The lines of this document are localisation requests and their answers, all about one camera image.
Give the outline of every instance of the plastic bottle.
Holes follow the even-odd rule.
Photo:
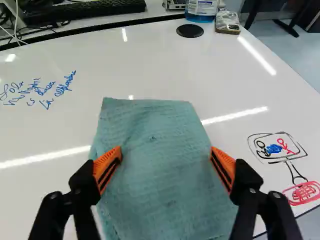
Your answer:
[[[185,18],[196,23],[210,23],[217,14],[219,0],[186,0]]]

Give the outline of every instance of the black keyboard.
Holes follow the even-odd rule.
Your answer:
[[[27,25],[34,26],[100,16],[141,13],[145,10],[144,0],[86,1],[25,11],[23,20]]]

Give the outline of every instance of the label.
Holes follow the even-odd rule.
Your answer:
[[[189,0],[188,13],[201,16],[213,16],[217,12],[217,0]]]

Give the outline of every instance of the teal towel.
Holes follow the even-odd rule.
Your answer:
[[[89,158],[115,146],[123,161],[97,204],[107,240],[229,238],[237,207],[189,102],[105,98]]]

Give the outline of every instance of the white table surface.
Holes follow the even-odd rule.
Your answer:
[[[63,96],[55,97],[53,87],[3,105],[19,97],[9,92],[0,102],[1,239],[26,239],[42,198],[69,191],[70,176],[87,160],[103,97],[190,101],[212,145],[247,160],[264,178],[263,192],[290,187],[290,173],[284,164],[258,161],[247,138],[285,131],[308,152],[295,166],[319,182],[320,95],[245,29],[219,34],[213,23],[202,23],[203,36],[183,38],[176,28],[186,23],[133,25],[0,52],[1,89],[34,78],[42,87],[63,84],[76,71]],[[39,103],[51,99],[48,110]],[[292,209],[299,215],[318,204]],[[258,221],[255,233],[263,230]],[[76,239],[72,222],[66,239]]]

